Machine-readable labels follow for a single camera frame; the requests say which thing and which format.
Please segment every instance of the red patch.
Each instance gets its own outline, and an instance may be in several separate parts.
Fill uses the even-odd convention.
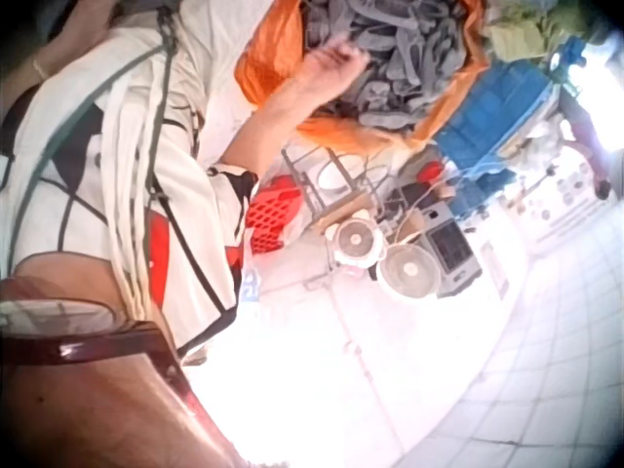
[[[243,265],[243,243],[238,247],[225,247],[225,258],[230,268]]]
[[[152,299],[162,310],[169,269],[169,222],[157,213],[150,212],[149,289]]]

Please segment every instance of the bag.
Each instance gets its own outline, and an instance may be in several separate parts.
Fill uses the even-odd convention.
[[[484,8],[480,0],[461,0],[468,17],[464,41],[468,58],[455,73],[429,115],[408,137],[361,126],[349,119],[310,117],[297,127],[304,137],[322,146],[352,154],[372,154],[389,146],[413,151],[426,143],[447,122],[464,100],[477,76],[488,68],[480,47]],[[276,0],[236,67],[236,80],[247,100],[262,105],[289,78],[303,59],[303,24],[300,0]]]

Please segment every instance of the green fabric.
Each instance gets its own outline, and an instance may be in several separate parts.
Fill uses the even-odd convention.
[[[514,5],[502,19],[484,27],[484,35],[504,61],[549,57],[571,35],[599,45],[609,31],[600,13],[579,0],[560,0],[548,13]]]
[[[509,7],[502,19],[485,26],[484,34],[504,61],[549,56],[569,37],[549,15],[523,6]]]
[[[600,12],[588,5],[588,2],[579,0],[559,0],[548,18],[566,33],[594,45],[601,45],[609,31]]]

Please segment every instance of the tiled floor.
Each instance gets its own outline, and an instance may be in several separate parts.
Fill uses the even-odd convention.
[[[473,466],[477,442],[479,466],[602,466],[623,437],[623,224],[620,206],[532,266],[483,371],[397,468]]]

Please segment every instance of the white fan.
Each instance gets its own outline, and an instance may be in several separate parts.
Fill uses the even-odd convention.
[[[336,261],[369,268],[385,254],[386,243],[379,227],[370,219],[354,216],[326,231]]]
[[[377,263],[381,288],[403,302],[416,303],[440,288],[440,266],[427,251],[413,244],[397,244]]]

